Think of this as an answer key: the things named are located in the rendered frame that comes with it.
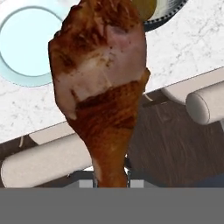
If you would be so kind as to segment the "light blue round plate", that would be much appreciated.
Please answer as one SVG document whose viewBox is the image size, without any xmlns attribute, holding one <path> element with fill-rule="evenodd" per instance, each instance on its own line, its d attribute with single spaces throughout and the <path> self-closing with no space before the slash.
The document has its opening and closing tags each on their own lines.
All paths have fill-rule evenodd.
<svg viewBox="0 0 224 224">
<path fill-rule="evenodd" d="M 52 82 L 48 42 L 80 0 L 0 0 L 0 76 L 24 87 Z"/>
</svg>

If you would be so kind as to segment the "dark-rimmed round plate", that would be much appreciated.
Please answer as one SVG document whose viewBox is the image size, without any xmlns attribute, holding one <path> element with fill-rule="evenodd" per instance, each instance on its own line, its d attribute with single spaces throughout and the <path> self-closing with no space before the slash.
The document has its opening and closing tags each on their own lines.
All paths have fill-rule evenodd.
<svg viewBox="0 0 224 224">
<path fill-rule="evenodd" d="M 153 15 L 143 22 L 145 32 L 150 32 L 167 23 L 187 3 L 188 0 L 157 0 Z"/>
</svg>

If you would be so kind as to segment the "brown roasted chicken drumstick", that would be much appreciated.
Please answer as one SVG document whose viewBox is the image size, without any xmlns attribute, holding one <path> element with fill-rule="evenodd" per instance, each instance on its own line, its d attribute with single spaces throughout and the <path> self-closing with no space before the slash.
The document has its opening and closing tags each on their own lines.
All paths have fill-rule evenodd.
<svg viewBox="0 0 224 224">
<path fill-rule="evenodd" d="M 100 187 L 125 187 L 124 158 L 150 72 L 131 0 L 80 0 L 48 44 L 55 101 L 87 146 Z"/>
</svg>

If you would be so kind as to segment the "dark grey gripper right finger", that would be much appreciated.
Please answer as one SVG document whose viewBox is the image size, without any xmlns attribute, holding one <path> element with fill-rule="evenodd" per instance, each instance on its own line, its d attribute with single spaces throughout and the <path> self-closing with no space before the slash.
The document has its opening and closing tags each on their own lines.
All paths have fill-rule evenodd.
<svg viewBox="0 0 224 224">
<path fill-rule="evenodd" d="M 148 176 L 139 171 L 128 171 L 128 188 L 152 188 L 159 187 L 159 183 L 153 179 L 151 176 Z"/>
</svg>

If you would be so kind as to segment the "yellow-green avocado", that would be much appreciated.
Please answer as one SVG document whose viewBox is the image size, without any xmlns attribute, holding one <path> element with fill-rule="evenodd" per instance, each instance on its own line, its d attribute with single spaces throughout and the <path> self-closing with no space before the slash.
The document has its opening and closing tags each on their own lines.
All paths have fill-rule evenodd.
<svg viewBox="0 0 224 224">
<path fill-rule="evenodd" d="M 151 18 L 157 7 L 157 0 L 132 0 L 132 2 L 138 9 L 143 21 Z"/>
</svg>

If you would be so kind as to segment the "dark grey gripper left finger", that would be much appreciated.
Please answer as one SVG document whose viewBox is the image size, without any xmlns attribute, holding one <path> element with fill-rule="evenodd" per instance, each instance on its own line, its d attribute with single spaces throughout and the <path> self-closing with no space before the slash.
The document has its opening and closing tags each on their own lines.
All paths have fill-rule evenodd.
<svg viewBox="0 0 224 224">
<path fill-rule="evenodd" d="M 67 187 L 96 188 L 97 180 L 92 171 L 76 171 L 68 178 Z"/>
</svg>

